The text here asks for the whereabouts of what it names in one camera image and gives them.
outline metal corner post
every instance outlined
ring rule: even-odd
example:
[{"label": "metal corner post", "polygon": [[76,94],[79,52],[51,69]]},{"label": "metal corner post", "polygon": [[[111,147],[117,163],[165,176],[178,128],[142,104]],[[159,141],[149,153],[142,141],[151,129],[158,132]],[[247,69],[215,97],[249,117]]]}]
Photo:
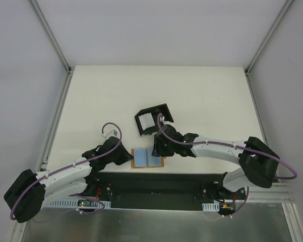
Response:
[{"label": "metal corner post", "polygon": [[55,112],[54,112],[54,115],[53,115],[53,119],[52,119],[51,125],[49,127],[49,131],[48,131],[48,135],[47,135],[47,138],[46,138],[46,141],[45,141],[45,145],[43,147],[41,155],[39,156],[39,162],[38,162],[39,164],[37,166],[38,170],[40,170],[43,165],[47,165],[47,161],[48,161],[48,158],[49,158],[49,154],[50,154],[50,151],[51,151],[52,144],[54,142],[54,138],[55,138],[55,135],[56,135],[58,123],[59,123],[59,120],[60,120],[60,116],[62,115],[62,110],[63,110],[64,104],[65,104],[67,92],[69,90],[71,80],[72,80],[72,77],[73,77],[73,72],[74,72],[74,69],[71,68],[70,72],[67,74],[66,79],[64,81],[62,92],[60,93],[58,103],[57,103],[57,106],[55,108]]},{"label": "metal corner post", "polygon": [[282,204],[289,232],[294,242],[303,242],[303,227],[295,203]]},{"label": "metal corner post", "polygon": [[60,62],[62,63],[62,65],[64,66],[65,70],[67,72],[69,72],[71,70],[69,63],[67,62],[46,18],[45,15],[43,13],[43,11],[41,10],[37,0],[28,0],[34,13],[36,14],[38,21],[41,25],[41,27],[43,28],[52,48],[54,49],[55,53],[57,54]]},{"label": "metal corner post", "polygon": [[254,57],[250,61],[249,66],[246,68],[246,75],[247,76],[252,71],[252,69],[255,66],[255,64],[257,63],[257,61],[259,60],[261,54],[263,53],[263,51],[267,47],[269,41],[271,40],[272,36],[276,32],[277,28],[279,27],[280,23],[282,22],[282,20],[284,19],[284,17],[288,13],[288,11],[290,10],[290,7],[292,6],[292,4],[294,2],[295,2],[295,0],[286,0],[286,2],[283,4],[283,6],[282,6],[281,10],[279,11],[277,17],[275,18],[275,20],[273,21],[273,23],[272,23],[271,27],[269,28],[267,34],[263,38],[257,52],[255,53]]},{"label": "metal corner post", "polygon": [[258,102],[257,102],[256,96],[254,94],[253,88],[251,86],[251,82],[250,82],[250,79],[249,79],[248,75],[246,75],[246,79],[247,79],[249,91],[250,91],[250,94],[251,94],[253,106],[254,106],[254,109],[256,111],[257,119],[258,119],[258,122],[259,122],[259,127],[260,127],[260,131],[261,131],[261,134],[262,134],[262,138],[263,138],[264,143],[266,145],[268,145],[268,140],[267,140],[266,132],[265,132],[265,130],[263,128],[262,118],[261,118]]}]

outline white wall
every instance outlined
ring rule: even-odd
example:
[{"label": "white wall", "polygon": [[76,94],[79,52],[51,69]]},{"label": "white wall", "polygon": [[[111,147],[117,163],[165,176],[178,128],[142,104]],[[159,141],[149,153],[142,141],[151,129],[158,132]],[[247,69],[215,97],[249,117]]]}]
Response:
[{"label": "white wall", "polygon": [[246,68],[285,0],[39,0],[74,65]]},{"label": "white wall", "polygon": [[291,186],[303,222],[303,0],[292,6],[250,81],[269,145],[298,171]]},{"label": "white wall", "polygon": [[27,1],[0,1],[0,241],[11,225],[4,193],[35,169],[65,77]]}]

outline white table surface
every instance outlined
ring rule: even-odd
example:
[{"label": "white table surface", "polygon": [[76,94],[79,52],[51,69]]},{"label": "white table surface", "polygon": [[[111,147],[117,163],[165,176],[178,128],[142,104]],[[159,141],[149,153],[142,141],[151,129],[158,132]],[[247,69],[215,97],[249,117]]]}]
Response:
[{"label": "white table surface", "polygon": [[[262,139],[242,68],[76,66],[47,169],[70,164],[102,144],[106,122],[120,126],[129,152],[153,146],[153,135],[140,137],[134,116],[140,109],[163,103],[182,134],[230,141]],[[127,162],[109,164],[104,171],[223,173],[236,168],[223,160],[174,155],[161,168],[132,169]]]}]

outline wire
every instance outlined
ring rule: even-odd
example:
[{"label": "wire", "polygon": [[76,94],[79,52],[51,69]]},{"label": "wire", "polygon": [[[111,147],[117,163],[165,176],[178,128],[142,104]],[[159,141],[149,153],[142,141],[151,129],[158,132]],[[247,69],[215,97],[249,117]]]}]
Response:
[{"label": "wire", "polygon": [[[179,145],[201,145],[201,144],[214,144],[214,145],[221,145],[221,146],[227,146],[227,147],[231,147],[231,148],[234,148],[234,145],[233,144],[228,144],[228,143],[224,143],[224,142],[218,142],[218,141],[199,141],[199,142],[180,142],[180,141],[177,141],[177,140],[174,140],[173,138],[171,138],[170,136],[168,136],[164,130],[162,129],[161,125],[160,125],[160,119],[162,118],[162,113],[158,114],[158,117],[157,117],[157,125],[158,125],[158,128],[159,130],[161,131],[161,133],[167,138],[169,139],[170,141],[176,143],[176,144],[179,144]],[[286,162],[280,160],[279,158],[273,156],[273,155],[270,155],[268,153],[265,153],[265,152],[262,152],[262,151],[258,151],[258,150],[253,150],[253,149],[250,149],[250,148],[247,148],[247,147],[242,147],[240,145],[236,145],[235,148],[237,149],[242,149],[242,150],[245,150],[245,151],[249,151],[249,152],[252,152],[252,153],[255,153],[255,154],[258,154],[258,155],[263,155],[263,156],[266,156],[270,159],[273,159],[275,161],[277,161],[278,163],[282,164],[284,167],[286,167],[288,170],[290,170],[292,173],[293,173],[293,176],[290,176],[290,177],[283,177],[283,176],[276,176],[275,178],[276,179],[283,179],[283,180],[292,180],[292,179],[296,179],[298,177],[298,174],[297,172],[289,165],[287,164]]]},{"label": "wire", "polygon": [[247,187],[247,195],[246,195],[246,198],[244,199],[242,205],[233,213],[233,215],[236,214],[236,213],[238,213],[238,212],[244,207],[244,205],[246,204],[246,202],[247,202],[247,200],[248,200],[248,198],[249,198],[249,193],[250,193],[250,188]]},{"label": "wire", "polygon": [[95,196],[95,198],[94,199],[98,199],[98,197],[99,197],[99,195],[100,195],[100,192],[101,192],[101,189],[100,188],[98,188],[97,190],[96,190],[96,196]]},{"label": "wire", "polygon": [[[94,214],[94,213],[98,213],[98,212],[101,212],[101,211],[105,208],[105,204],[102,203],[102,202],[100,202],[100,201],[98,201],[98,200],[96,200],[96,199],[83,197],[83,196],[78,195],[78,194],[73,194],[73,196],[78,197],[78,198],[82,198],[82,199],[86,199],[86,200],[90,200],[90,201],[93,201],[93,202],[97,202],[97,203],[99,203],[100,205],[102,205],[102,208],[97,209],[97,210],[94,210],[94,211],[92,211],[92,212],[86,212],[86,211],[81,210],[82,213],[84,213],[84,214]],[[77,209],[77,208],[68,209],[68,210],[64,211],[63,213],[60,213],[59,215],[57,215],[57,216],[55,216],[55,217],[52,217],[52,218],[49,218],[49,219],[44,220],[44,221],[37,221],[37,220],[35,220],[35,219],[32,219],[32,221],[35,222],[35,223],[39,223],[39,224],[48,223],[48,222],[51,222],[51,221],[53,221],[53,220],[55,220],[55,219],[57,219],[57,218],[62,217],[64,214],[66,214],[66,213],[68,213],[68,212],[71,212],[71,211],[78,211],[78,209]]]},{"label": "wire", "polygon": [[224,200],[224,199],[216,199],[216,198],[214,198],[209,192],[207,193],[207,195],[208,195],[211,199],[215,200],[216,202],[225,203],[225,200]]},{"label": "wire", "polygon": [[[86,162],[89,162],[89,161],[93,161],[93,160],[96,160],[96,159],[99,159],[103,156],[106,156],[108,154],[110,154],[111,152],[113,152],[120,144],[121,144],[121,141],[122,141],[122,131],[120,129],[120,127],[118,125],[116,125],[115,123],[106,123],[105,125],[103,125],[102,127],[102,133],[104,134],[104,128],[105,126],[107,125],[114,125],[118,130],[119,130],[119,133],[120,133],[120,139],[118,141],[118,143],[112,148],[110,149],[109,151],[101,154],[101,155],[98,155],[98,156],[95,156],[95,157],[92,157],[92,158],[89,158],[87,160],[83,160],[83,161],[79,161],[77,163],[75,163],[75,165],[80,165],[80,164],[83,164],[83,163],[86,163]],[[68,166],[64,166],[58,170],[55,170],[55,171],[52,171],[51,173],[48,174],[48,176],[51,176],[51,175],[55,175],[63,170],[66,170],[68,168],[71,168],[73,167],[73,165],[68,165]],[[37,183],[41,182],[42,180],[44,180],[46,177],[43,176],[39,179],[37,179],[36,181],[34,181],[32,184],[30,184],[22,193],[21,195],[19,196],[19,198],[16,200],[15,204],[13,205],[12,209],[11,209],[11,213],[10,213],[10,219],[11,220],[16,220],[16,218],[14,217],[14,213],[15,213],[15,210],[16,210],[16,207],[17,205],[20,203],[21,199],[25,196],[25,194],[30,190],[32,189]]]}]

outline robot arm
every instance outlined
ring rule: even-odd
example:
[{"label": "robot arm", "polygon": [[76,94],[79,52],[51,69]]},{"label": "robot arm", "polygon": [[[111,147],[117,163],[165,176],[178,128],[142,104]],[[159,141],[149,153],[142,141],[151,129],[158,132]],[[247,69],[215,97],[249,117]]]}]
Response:
[{"label": "robot arm", "polygon": [[272,186],[278,162],[266,156],[240,149],[242,147],[251,148],[279,158],[258,138],[249,137],[247,141],[237,142],[213,140],[198,134],[182,135],[171,123],[164,123],[161,127],[162,130],[155,135],[154,156],[173,156],[176,153],[184,157],[212,157],[240,165],[241,168],[222,174],[218,189],[236,192],[249,185],[257,185],[262,188]]},{"label": "robot arm", "polygon": [[109,163],[121,165],[132,160],[132,155],[116,135],[115,130],[109,132],[104,136],[103,145],[84,152],[71,165],[38,173],[33,173],[30,169],[23,171],[4,195],[15,219],[19,223],[26,222],[55,200],[72,194],[92,193],[96,189],[97,172]]}]

